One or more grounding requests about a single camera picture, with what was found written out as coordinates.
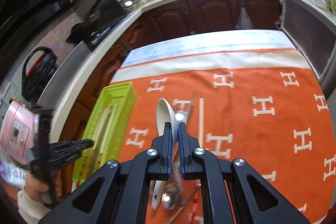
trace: cabinet handle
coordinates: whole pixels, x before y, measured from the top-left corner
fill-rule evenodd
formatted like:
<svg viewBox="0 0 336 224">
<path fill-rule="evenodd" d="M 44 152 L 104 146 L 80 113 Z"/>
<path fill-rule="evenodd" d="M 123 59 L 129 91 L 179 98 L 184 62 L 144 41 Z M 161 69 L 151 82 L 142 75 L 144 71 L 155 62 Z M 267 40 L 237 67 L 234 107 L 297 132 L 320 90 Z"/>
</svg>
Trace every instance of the cabinet handle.
<svg viewBox="0 0 336 224">
<path fill-rule="evenodd" d="M 234 10 L 236 10 L 236 9 L 238 8 L 238 3 L 237 3 L 237 1 L 234 1 L 234 2 L 232 3 L 232 8 L 233 8 Z"/>
</svg>

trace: white sleeve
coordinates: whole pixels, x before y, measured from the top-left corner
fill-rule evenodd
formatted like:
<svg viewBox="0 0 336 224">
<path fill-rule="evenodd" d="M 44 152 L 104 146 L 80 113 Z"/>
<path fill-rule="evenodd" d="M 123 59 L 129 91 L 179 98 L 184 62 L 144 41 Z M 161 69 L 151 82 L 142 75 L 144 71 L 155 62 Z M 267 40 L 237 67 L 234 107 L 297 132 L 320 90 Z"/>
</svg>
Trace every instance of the white sleeve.
<svg viewBox="0 0 336 224">
<path fill-rule="evenodd" d="M 24 190 L 17 193 L 19 213 L 28 224 L 37 224 L 42 217 L 50 212 L 42 203 L 36 202 Z"/>
</svg>

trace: brown tile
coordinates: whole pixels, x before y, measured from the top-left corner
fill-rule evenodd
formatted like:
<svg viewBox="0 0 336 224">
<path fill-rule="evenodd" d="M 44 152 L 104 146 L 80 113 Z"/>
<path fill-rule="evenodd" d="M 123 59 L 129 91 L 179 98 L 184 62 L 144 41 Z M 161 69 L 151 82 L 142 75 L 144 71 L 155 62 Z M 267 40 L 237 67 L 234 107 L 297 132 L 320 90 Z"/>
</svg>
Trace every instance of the brown tile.
<svg viewBox="0 0 336 224">
<path fill-rule="evenodd" d="M 80 18 L 77 22 L 76 22 L 76 24 L 77 23 L 83 23 L 84 22 L 84 19 L 83 18 Z"/>
<path fill-rule="evenodd" d="M 67 58 L 68 55 L 69 55 L 69 52 L 68 52 L 66 46 L 64 46 L 64 47 L 61 48 L 61 50 L 57 53 L 57 59 L 60 59 L 60 60 L 64 61 L 65 58 Z"/>
<path fill-rule="evenodd" d="M 75 25 L 76 22 L 80 19 L 76 13 L 73 13 L 71 16 L 68 17 L 71 23 L 71 26 Z"/>
<path fill-rule="evenodd" d="M 61 28 L 60 25 L 57 25 L 55 28 L 52 29 L 53 34 L 56 38 L 58 38 L 65 30 Z"/>
<path fill-rule="evenodd" d="M 70 34 L 71 34 L 71 29 L 68 29 L 64 33 L 62 33 L 61 36 L 58 38 L 62 46 L 66 44 L 66 40 L 68 39 Z"/>
<path fill-rule="evenodd" d="M 53 31 L 50 31 L 42 40 L 49 47 L 56 40 L 56 36 Z"/>
<path fill-rule="evenodd" d="M 73 51 L 73 49 L 75 48 L 75 45 L 66 43 L 65 46 L 64 46 L 64 48 L 70 54 Z"/>
<path fill-rule="evenodd" d="M 57 58 L 56 59 L 56 65 L 60 66 L 63 63 L 64 60 Z"/>
<path fill-rule="evenodd" d="M 40 42 L 38 42 L 38 43 L 36 44 L 36 47 L 35 47 L 35 48 L 37 48 L 37 47 L 49 47 L 49 46 L 50 46 L 50 45 L 47 44 L 46 40 L 45 40 L 45 39 L 42 39 Z"/>
<path fill-rule="evenodd" d="M 70 19 L 69 18 L 66 18 L 65 20 L 63 20 L 60 24 L 59 24 L 59 27 L 61 27 L 61 29 L 63 31 L 66 31 L 68 30 L 70 27 L 71 27 L 71 22 L 70 22 Z"/>
<path fill-rule="evenodd" d="M 57 54 L 61 50 L 62 44 L 58 39 L 56 39 L 55 42 L 53 44 L 51 44 L 49 48 L 52 49 L 54 54 Z"/>
</svg>

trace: tiled wall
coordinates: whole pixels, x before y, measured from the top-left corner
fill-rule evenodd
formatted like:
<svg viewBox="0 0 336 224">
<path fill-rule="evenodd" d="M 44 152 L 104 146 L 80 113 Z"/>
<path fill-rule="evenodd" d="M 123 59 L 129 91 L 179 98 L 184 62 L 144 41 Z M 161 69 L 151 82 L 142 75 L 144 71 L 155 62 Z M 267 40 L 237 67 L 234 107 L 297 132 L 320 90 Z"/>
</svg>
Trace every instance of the tiled wall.
<svg viewBox="0 0 336 224">
<path fill-rule="evenodd" d="M 9 100 L 11 97 L 16 96 L 17 101 L 24 102 L 21 95 L 21 78 L 22 68 L 29 53 L 37 47 L 48 47 L 53 50 L 57 56 L 57 64 L 61 65 L 65 58 L 72 52 L 74 45 L 66 43 L 67 38 L 71 33 L 71 28 L 76 23 L 82 22 L 72 10 L 67 11 L 56 20 L 51 22 L 45 29 L 43 29 L 36 37 L 32 39 L 29 45 L 18 56 L 12 68 L 6 75 L 6 78 L 0 86 L 0 115 L 5 114 L 9 107 Z M 31 66 L 35 63 L 42 51 L 38 51 L 29 60 L 26 71 L 28 72 Z"/>
</svg>

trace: wooden cabinet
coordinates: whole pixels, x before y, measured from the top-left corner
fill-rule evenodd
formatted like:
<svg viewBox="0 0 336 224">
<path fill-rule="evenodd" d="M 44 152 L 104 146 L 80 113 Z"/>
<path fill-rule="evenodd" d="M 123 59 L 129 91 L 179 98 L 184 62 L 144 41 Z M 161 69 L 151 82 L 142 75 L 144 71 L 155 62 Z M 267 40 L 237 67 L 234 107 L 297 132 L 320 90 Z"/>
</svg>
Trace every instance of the wooden cabinet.
<svg viewBox="0 0 336 224">
<path fill-rule="evenodd" d="M 276 30 L 281 5 L 279 0 L 237 0 L 239 7 L 245 7 L 254 29 Z"/>
<path fill-rule="evenodd" d="M 172 2 L 144 13 L 157 41 L 185 37 L 193 31 L 193 22 L 185 0 Z"/>
<path fill-rule="evenodd" d="M 83 104 L 76 101 L 69 113 L 68 119 L 63 127 L 59 141 L 78 141 L 82 139 L 86 124 L 90 118 L 91 110 Z M 71 193 L 72 187 L 72 172 L 75 163 L 67 165 L 62 169 L 63 179 L 63 197 Z"/>
<path fill-rule="evenodd" d="M 8 186 L 3 180 L 2 178 L 0 177 L 0 183 L 2 184 L 3 188 L 5 189 L 5 191 L 7 192 L 7 195 L 9 197 L 9 199 L 11 200 L 11 202 L 13 203 L 14 207 L 18 209 L 18 206 L 17 206 L 17 193 L 18 193 L 18 190 L 14 189 L 13 187 L 11 186 Z"/>
<path fill-rule="evenodd" d="M 121 35 L 117 44 L 139 48 L 155 42 L 158 42 L 157 38 L 153 36 L 145 17 L 141 16 Z"/>
<path fill-rule="evenodd" d="M 196 33 L 234 30 L 236 0 L 187 0 Z"/>
<path fill-rule="evenodd" d="M 124 58 L 117 43 L 107 52 L 84 85 L 77 100 L 92 111 L 101 90 L 108 86 L 112 76 L 121 66 Z"/>
</svg>

